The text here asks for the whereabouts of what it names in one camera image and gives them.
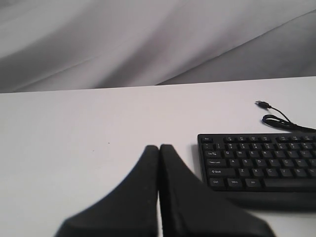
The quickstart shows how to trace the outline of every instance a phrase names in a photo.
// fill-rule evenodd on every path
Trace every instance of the usb cable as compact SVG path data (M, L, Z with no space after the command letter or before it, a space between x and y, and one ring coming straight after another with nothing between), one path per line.
M300 131L300 132L316 132L316 129L309 128L309 127L302 127L297 124L292 123L287 116L285 116L284 113L282 113L280 110L273 108L271 105L269 105L267 102L264 101L256 101L256 105L258 105L262 109L273 109L278 111L280 114L282 114L286 120L281 119L277 116L274 115L264 115L262 118L262 122L271 126L271 127L276 127L276 128L281 128L284 130L289 130L289 131Z

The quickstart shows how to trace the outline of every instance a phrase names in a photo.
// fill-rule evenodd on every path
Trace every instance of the shift key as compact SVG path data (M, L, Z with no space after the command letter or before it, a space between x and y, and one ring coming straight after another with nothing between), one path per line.
M235 177L235 170L232 168L210 168L208 169L208 175L210 177Z

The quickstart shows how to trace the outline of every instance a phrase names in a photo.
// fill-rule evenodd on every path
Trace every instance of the keyboard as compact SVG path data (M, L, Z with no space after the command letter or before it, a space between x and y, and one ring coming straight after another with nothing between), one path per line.
M316 134L199 134L202 179L248 208L316 210Z

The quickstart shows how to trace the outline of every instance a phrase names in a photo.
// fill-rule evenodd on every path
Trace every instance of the white desk surface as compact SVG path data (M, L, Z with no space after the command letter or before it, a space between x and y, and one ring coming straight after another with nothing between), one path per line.
M276 133L267 101L316 127L316 77L0 94L0 236L51 237L110 192L147 144L200 177L199 133ZM315 236L316 213L254 212L278 237Z

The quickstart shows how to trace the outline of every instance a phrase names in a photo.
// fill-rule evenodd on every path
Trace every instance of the space bar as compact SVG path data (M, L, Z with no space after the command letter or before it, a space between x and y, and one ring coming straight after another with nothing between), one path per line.
M316 179L263 179L267 190L280 192L315 192Z

